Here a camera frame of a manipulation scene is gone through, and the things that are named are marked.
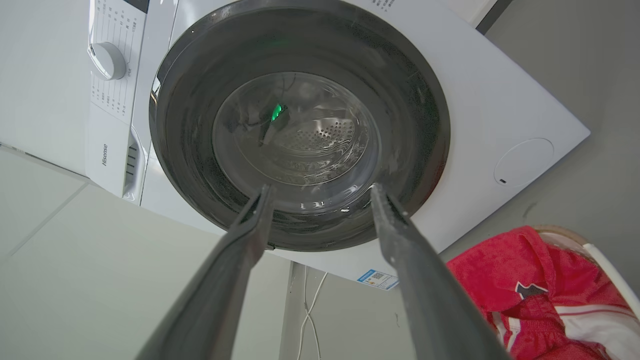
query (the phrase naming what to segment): control panel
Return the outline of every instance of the control panel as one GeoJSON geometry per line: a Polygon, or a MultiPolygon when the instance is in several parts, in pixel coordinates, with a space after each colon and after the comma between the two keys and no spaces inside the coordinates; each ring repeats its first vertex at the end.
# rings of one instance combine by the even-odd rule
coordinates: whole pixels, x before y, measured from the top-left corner
{"type": "Polygon", "coordinates": [[[124,0],[92,0],[89,46],[91,102],[125,124],[133,98],[146,14],[124,0]]]}

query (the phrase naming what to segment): floor stain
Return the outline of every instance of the floor stain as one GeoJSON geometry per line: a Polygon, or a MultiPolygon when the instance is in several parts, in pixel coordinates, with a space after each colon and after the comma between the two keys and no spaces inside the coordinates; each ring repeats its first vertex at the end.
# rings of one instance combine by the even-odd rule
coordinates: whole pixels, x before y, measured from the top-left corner
{"type": "Polygon", "coordinates": [[[527,209],[524,211],[524,214],[522,214],[523,221],[527,221],[527,216],[529,215],[529,212],[531,211],[531,209],[535,208],[536,205],[538,205],[538,202],[534,201],[529,206],[527,206],[527,209]]]}

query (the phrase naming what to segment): white dial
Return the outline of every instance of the white dial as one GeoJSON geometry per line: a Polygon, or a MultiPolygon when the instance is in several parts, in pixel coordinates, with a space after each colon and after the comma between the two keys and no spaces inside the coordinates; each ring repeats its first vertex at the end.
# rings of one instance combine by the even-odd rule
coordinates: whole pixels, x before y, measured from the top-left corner
{"type": "Polygon", "coordinates": [[[109,81],[120,79],[127,71],[127,63],[118,48],[110,42],[89,45],[87,49],[93,63],[93,73],[109,81]]]}

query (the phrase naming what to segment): red fabric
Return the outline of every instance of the red fabric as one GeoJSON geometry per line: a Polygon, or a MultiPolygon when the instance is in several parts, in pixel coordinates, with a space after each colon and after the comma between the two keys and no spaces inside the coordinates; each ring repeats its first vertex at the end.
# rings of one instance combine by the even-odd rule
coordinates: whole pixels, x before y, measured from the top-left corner
{"type": "Polygon", "coordinates": [[[510,353],[515,359],[607,359],[601,344],[567,338],[554,306],[605,304],[630,311],[596,265],[546,244],[528,226],[494,236],[447,266],[494,328],[492,313],[500,313],[507,330],[504,344],[513,342],[510,353]],[[519,322],[519,332],[509,318],[519,322]]]}

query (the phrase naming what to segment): round glass door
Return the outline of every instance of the round glass door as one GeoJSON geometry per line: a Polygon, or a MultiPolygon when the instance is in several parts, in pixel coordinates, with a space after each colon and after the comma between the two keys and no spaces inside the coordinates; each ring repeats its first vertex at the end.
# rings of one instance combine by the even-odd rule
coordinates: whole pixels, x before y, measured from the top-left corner
{"type": "Polygon", "coordinates": [[[176,41],[157,78],[150,128],[176,190],[228,228],[272,184],[281,249],[372,240],[374,182],[412,214],[444,169],[433,71],[392,26],[339,0],[229,4],[176,41]]]}

